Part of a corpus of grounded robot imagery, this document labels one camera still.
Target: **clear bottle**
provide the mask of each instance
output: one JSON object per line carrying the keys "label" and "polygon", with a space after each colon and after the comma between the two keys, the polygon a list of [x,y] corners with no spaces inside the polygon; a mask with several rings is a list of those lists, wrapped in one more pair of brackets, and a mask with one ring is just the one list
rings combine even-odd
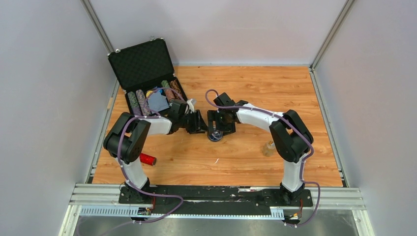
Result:
{"label": "clear bottle", "polygon": [[264,156],[272,156],[275,151],[275,143],[273,141],[266,142],[262,148],[262,154]]}

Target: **wooden floor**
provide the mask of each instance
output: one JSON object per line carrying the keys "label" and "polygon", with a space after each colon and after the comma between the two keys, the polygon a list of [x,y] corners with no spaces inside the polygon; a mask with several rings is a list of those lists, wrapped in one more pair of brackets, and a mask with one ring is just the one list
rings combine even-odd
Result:
{"label": "wooden floor", "polygon": [[[197,99],[196,109],[206,122],[207,110],[214,110],[204,99],[208,89],[271,111],[297,111],[314,137],[315,154],[306,163],[304,178],[322,186],[342,186],[307,67],[181,66],[176,74],[187,97]],[[107,131],[125,111],[127,104],[119,89]],[[144,171],[151,184],[278,186],[283,159],[278,153],[262,155],[271,134],[246,124],[237,124],[236,130],[217,143],[206,134],[189,135],[182,129],[172,135],[148,136],[142,152],[156,157],[157,163],[142,164]],[[120,167],[102,149],[93,183],[123,181]]]}

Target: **red can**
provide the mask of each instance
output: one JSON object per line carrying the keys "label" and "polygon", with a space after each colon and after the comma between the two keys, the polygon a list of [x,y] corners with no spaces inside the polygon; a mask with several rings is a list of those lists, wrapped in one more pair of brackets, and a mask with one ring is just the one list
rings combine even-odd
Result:
{"label": "red can", "polygon": [[146,155],[144,153],[141,153],[139,155],[139,159],[141,160],[142,163],[145,163],[145,164],[148,164],[148,165],[151,165],[151,166],[155,165],[155,163],[156,163],[156,158],[155,157]]}

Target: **metal corner post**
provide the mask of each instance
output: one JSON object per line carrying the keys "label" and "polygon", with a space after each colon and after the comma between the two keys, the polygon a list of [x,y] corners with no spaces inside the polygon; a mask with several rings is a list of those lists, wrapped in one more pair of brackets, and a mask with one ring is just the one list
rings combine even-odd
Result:
{"label": "metal corner post", "polygon": [[61,225],[59,236],[73,236],[77,228],[78,217],[82,206],[68,205],[64,220]]}
{"label": "metal corner post", "polygon": [[80,0],[80,1],[83,4],[84,8],[86,9],[86,12],[89,15],[94,27],[96,28],[101,40],[103,41],[103,44],[107,49],[107,52],[109,53],[114,52],[114,48],[112,44],[110,43],[110,40],[107,37],[107,34],[104,31],[90,0]]}
{"label": "metal corner post", "polygon": [[106,115],[104,117],[103,124],[101,126],[101,130],[100,130],[98,140],[97,140],[97,143],[96,143],[96,146],[95,146],[93,159],[91,161],[91,165],[90,165],[90,168],[89,168],[89,172],[86,176],[85,183],[92,182],[92,178],[94,177],[95,168],[97,166],[98,158],[100,157],[101,148],[103,146],[104,136],[106,135],[107,126],[109,125],[110,117],[111,117],[113,108],[115,106],[118,89],[119,89],[119,81],[116,80],[115,86],[113,88],[112,94],[111,94],[110,99],[109,99]]}
{"label": "metal corner post", "polygon": [[340,26],[342,25],[343,21],[345,20],[346,16],[348,15],[350,9],[352,8],[353,3],[355,0],[346,0],[345,5],[343,6],[342,10],[340,11],[339,15],[336,18],[333,26],[331,27],[329,33],[327,34],[326,39],[324,40],[322,46],[320,47],[316,57],[311,63],[310,68],[312,70],[316,69],[319,65],[324,53],[326,52],[330,42],[333,40],[334,36],[336,35],[337,31],[339,30]]}
{"label": "metal corner post", "polygon": [[357,233],[359,236],[375,236],[374,230],[369,220],[368,211],[366,210],[352,210],[355,218]]}
{"label": "metal corner post", "polygon": [[345,185],[349,187],[349,180],[346,178],[346,175],[343,171],[343,163],[340,159],[339,151],[337,149],[337,142],[333,135],[333,127],[328,118],[328,110],[326,107],[326,103],[324,102],[323,97],[322,97],[322,90],[320,88],[319,82],[317,81],[316,72],[311,69],[310,69],[310,77],[311,77],[311,82],[313,83],[314,90],[316,92],[320,110],[322,112],[323,121],[325,123],[326,130],[328,132],[328,139],[330,140],[330,145],[331,145],[331,149],[333,150],[334,158],[336,160],[336,165],[339,169],[339,172],[341,173],[342,181],[344,181]]}

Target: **white wall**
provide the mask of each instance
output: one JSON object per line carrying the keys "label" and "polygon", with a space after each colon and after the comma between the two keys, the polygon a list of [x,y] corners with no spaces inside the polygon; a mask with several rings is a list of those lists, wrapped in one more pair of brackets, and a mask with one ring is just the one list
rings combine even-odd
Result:
{"label": "white wall", "polygon": [[317,69],[352,187],[378,236],[415,235],[417,2],[358,0]]}
{"label": "white wall", "polygon": [[345,0],[91,0],[114,48],[164,37],[174,63],[309,64]]}
{"label": "white wall", "polygon": [[0,231],[58,234],[115,77],[78,0],[0,1]]}

